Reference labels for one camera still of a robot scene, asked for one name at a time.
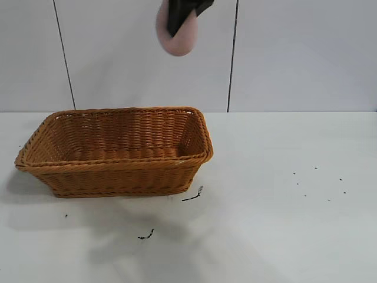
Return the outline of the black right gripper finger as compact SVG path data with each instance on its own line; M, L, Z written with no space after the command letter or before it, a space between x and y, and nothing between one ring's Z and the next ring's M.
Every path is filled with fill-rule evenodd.
M209 7L213 5L214 0L196 0L195 3L196 3L195 5L196 15L199 16L206 9L208 9Z

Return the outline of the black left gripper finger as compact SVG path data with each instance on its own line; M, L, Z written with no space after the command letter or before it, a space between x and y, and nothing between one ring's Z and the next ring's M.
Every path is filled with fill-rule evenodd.
M167 31L174 37L189 15L194 12L196 16L197 1L169 0Z

